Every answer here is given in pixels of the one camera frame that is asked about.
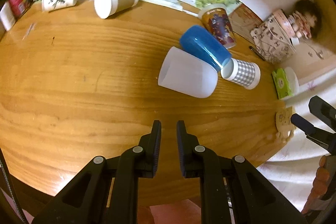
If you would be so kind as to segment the person right hand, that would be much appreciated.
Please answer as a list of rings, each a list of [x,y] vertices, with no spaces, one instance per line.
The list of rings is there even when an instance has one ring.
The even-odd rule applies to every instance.
[[[327,192],[327,181],[330,178],[329,171],[325,168],[327,156],[321,157],[319,160],[319,168],[315,174],[313,181],[313,187],[306,200],[306,203],[301,211],[302,214],[306,214],[309,211],[309,206],[318,198],[322,197]]]

